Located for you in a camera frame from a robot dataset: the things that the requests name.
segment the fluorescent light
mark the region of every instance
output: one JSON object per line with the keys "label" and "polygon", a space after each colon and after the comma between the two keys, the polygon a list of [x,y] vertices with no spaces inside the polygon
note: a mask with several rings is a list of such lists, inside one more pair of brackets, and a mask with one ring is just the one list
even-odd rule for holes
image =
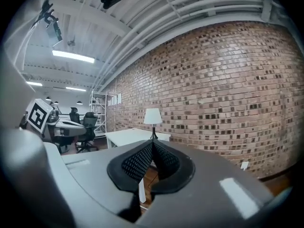
{"label": "fluorescent light", "polygon": [[71,88],[71,87],[66,87],[66,89],[79,90],[79,91],[86,91],[85,89],[77,89],[77,88]]}
{"label": "fluorescent light", "polygon": [[85,61],[88,63],[94,63],[95,59],[92,57],[85,57],[79,54],[74,54],[74,53],[69,53],[69,52],[64,52],[64,51],[53,51],[54,56],[58,57],[67,57],[67,58],[72,58],[72,59],[77,59],[80,61]]}
{"label": "fluorescent light", "polygon": [[42,86],[41,83],[35,83],[35,82],[29,82],[29,81],[27,81],[27,84],[29,84],[31,86]]}

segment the floor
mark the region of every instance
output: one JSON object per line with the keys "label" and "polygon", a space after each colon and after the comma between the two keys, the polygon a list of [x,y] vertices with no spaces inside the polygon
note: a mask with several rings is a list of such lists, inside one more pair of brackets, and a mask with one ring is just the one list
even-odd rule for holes
{"label": "floor", "polygon": [[[98,138],[98,139],[94,139],[93,142],[93,146],[96,146],[98,148],[98,150],[105,150],[108,148],[107,142],[106,142],[106,138]],[[77,150],[75,148],[75,144],[71,144],[68,146],[69,151],[62,154],[62,155],[66,155],[66,154],[76,154]]]}
{"label": "floor", "polygon": [[[98,147],[98,150],[104,150],[107,149],[107,142],[106,138],[99,138],[94,140],[94,146]],[[76,148],[75,145],[70,145],[70,150],[63,155],[66,154],[76,154]],[[155,183],[158,182],[158,176],[157,171],[153,168],[149,168],[146,172],[145,177],[143,178],[144,187],[145,187],[145,194],[146,194],[146,202],[140,203],[142,213],[146,211],[147,208],[152,203],[150,191],[151,186],[153,186]],[[264,184],[269,188],[269,190],[272,192],[274,196],[278,195],[280,192],[282,192],[284,189],[291,186],[290,182],[290,174],[286,173],[282,176],[279,176],[275,179],[265,181]]]}
{"label": "floor", "polygon": [[[145,187],[145,194],[146,194],[146,199],[147,201],[145,203],[141,203],[141,206],[144,208],[149,208],[149,206],[152,203],[150,191],[151,191],[151,186],[153,184],[158,182],[158,177],[157,177],[157,171],[155,169],[149,168],[148,171],[146,172],[145,177],[143,178],[143,183]],[[284,174],[282,176],[279,176],[277,178],[274,178],[269,181],[263,182],[264,185],[268,187],[270,192],[276,196],[280,192],[282,192],[284,189],[288,188],[291,186],[290,182],[290,174]]]}

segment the white desk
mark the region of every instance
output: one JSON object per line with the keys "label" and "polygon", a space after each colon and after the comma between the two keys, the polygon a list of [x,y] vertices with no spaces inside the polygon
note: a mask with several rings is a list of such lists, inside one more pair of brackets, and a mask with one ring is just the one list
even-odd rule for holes
{"label": "white desk", "polygon": [[[105,135],[108,144],[108,149],[111,149],[113,147],[112,143],[117,147],[120,147],[126,144],[135,143],[140,140],[149,140],[152,135],[152,131],[132,128],[132,129],[121,130],[117,132],[105,133]],[[165,133],[156,133],[156,136],[158,137],[159,140],[170,141],[171,135]],[[142,203],[146,201],[143,179],[139,183],[139,200]]]}

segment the white shelving unit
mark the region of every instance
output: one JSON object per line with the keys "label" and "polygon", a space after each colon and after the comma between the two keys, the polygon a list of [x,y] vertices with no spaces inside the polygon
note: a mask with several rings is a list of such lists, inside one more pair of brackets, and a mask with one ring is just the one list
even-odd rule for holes
{"label": "white shelving unit", "polygon": [[94,130],[96,138],[105,137],[106,133],[106,103],[107,94],[92,91],[90,94],[89,111],[97,116],[96,128]]}

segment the office chair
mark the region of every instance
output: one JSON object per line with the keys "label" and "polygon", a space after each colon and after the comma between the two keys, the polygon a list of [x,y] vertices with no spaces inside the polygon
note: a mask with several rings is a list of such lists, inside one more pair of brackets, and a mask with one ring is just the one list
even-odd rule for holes
{"label": "office chair", "polygon": [[84,117],[84,123],[83,126],[85,127],[86,133],[84,135],[79,136],[78,142],[81,142],[80,146],[76,146],[77,153],[80,153],[83,150],[91,151],[90,149],[98,148],[96,146],[93,146],[89,141],[94,140],[95,138],[95,124],[97,122],[97,116],[94,116],[93,112],[87,112]]}
{"label": "office chair", "polygon": [[79,114],[77,113],[78,109],[76,107],[71,107],[71,109],[72,110],[69,114],[71,121],[74,123],[80,124]]}

